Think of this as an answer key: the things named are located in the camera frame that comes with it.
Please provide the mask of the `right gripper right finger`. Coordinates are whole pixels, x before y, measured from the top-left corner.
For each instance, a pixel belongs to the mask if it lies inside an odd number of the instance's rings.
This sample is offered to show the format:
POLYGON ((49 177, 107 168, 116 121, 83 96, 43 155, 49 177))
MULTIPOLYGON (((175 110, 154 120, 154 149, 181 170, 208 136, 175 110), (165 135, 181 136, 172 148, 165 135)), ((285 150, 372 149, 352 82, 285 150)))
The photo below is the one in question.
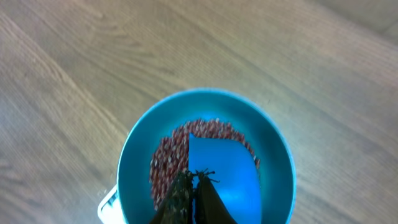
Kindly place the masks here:
POLYGON ((195 221, 196 224, 237 224, 228 212, 217 193, 213 182, 209 178, 215 171, 196 171, 198 184, 195 193, 195 221))

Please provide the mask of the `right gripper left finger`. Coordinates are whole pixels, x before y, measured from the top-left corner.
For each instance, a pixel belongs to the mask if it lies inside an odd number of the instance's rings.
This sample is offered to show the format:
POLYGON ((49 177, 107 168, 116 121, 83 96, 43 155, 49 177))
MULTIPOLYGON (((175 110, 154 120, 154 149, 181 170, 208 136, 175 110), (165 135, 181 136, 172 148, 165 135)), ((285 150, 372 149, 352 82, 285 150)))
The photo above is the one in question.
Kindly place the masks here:
POLYGON ((150 224, 193 223, 193 173, 179 172, 150 224))

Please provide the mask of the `blue plastic measuring scoop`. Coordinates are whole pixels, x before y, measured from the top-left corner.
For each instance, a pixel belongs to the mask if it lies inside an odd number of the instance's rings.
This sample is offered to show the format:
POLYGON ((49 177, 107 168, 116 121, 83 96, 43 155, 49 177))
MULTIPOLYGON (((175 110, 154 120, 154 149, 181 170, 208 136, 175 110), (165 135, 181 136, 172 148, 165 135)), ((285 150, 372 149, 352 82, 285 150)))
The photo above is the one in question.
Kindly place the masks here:
POLYGON ((236 140, 189 137, 188 169, 210 175, 216 193, 237 223, 260 223, 259 177, 250 152, 236 140))

